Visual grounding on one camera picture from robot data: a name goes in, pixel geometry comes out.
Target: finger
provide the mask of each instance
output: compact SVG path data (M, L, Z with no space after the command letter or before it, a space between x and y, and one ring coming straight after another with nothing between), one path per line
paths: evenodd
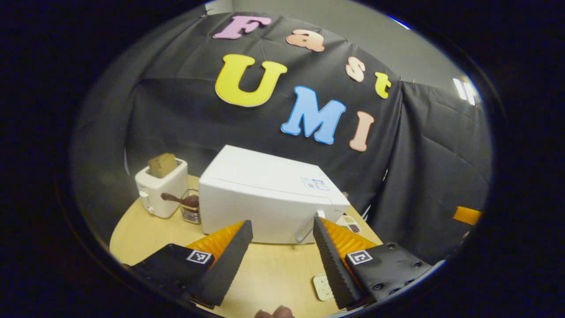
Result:
M268 313L266 311L259 310L255 314L255 318L273 318L273 315L271 315L270 313Z
M292 315L292 311L290 310L290 308L281 305L273 313L273 318L294 318L294 316Z

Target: blue letter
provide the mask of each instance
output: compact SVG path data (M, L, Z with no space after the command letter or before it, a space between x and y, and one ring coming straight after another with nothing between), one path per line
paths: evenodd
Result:
M294 109L288 122L282 124L281 130L290 135L300 134L302 130L299 125L303 118L306 137L310 137L314 130L321 126L314 134L314 139L324 144L333 144L333 132L341 114L345 112L345 105L332 100L318 111L316 92L304 86L296 86L294 92L297 95Z

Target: white remote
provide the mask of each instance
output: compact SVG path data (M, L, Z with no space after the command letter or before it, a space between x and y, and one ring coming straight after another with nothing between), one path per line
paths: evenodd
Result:
M332 289L329 287L328 277L325 273L314 276L312 280L314 281L314 288L316 288L316 293L320 300L325 302L333 298Z

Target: brown spoon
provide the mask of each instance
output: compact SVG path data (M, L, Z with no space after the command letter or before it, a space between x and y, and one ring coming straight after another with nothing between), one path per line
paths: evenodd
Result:
M165 201L175 201L175 202L178 202L182 205L186 205L187 207L191 207L191 208L198 208L198 206L199 206L199 201L198 201L197 195L189 195L188 197L186 197L184 199L179 199L178 197L175 197L174 195L172 195L170 193L163 192L161 194L161 199L163 199Z

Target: table top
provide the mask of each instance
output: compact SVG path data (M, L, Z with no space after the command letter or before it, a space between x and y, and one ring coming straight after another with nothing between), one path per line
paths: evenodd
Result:
M198 177L188 179L189 187L198 188ZM359 224L359 235L382 244L352 206L346 214ZM145 211L138 198L114 229L110 252L119 262L135 265L166 244L186 246L204 236L201 225L185 222L179 209L159 218ZM315 243L251 243L221 306L197 306L224 317L252 318L259 309L272 313L282 304L295 318L325 317L339 308L333 298L318 299L312 279L320 273L325 271Z

